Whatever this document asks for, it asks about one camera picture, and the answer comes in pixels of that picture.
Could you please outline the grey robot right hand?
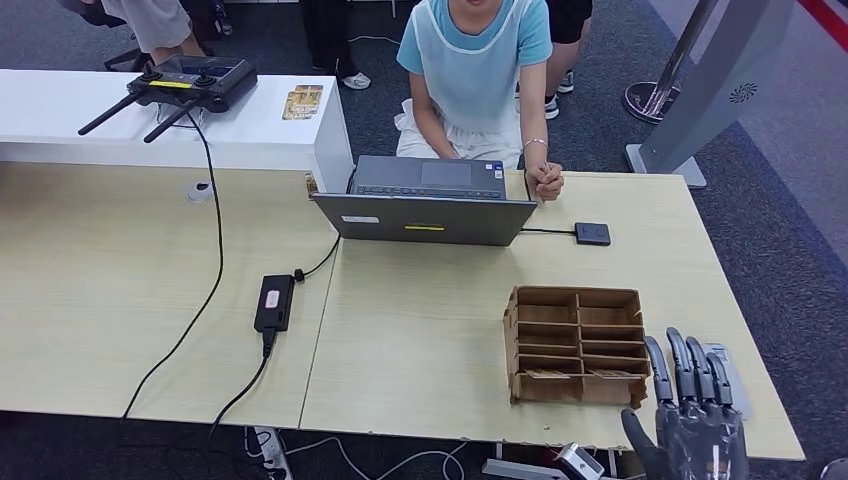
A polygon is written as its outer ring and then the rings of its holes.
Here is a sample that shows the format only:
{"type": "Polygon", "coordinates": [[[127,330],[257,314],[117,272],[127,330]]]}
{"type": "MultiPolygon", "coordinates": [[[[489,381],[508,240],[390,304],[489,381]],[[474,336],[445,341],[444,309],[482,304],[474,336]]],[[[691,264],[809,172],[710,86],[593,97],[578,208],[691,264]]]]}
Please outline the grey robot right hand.
{"type": "Polygon", "coordinates": [[[720,358],[692,337],[666,329],[674,371],[658,341],[647,336],[654,392],[656,439],[634,410],[621,411],[623,431],[647,479],[747,479],[750,473],[743,416],[720,358]]]}

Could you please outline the person's left hand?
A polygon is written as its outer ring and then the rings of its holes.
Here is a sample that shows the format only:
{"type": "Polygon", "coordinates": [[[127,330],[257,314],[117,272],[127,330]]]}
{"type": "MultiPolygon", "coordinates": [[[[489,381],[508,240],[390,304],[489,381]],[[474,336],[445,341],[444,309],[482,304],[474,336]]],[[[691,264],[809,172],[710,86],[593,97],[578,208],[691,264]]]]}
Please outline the person's left hand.
{"type": "Polygon", "coordinates": [[[564,186],[561,166],[547,161],[527,162],[525,181],[528,191],[543,202],[556,200],[564,186]]]}

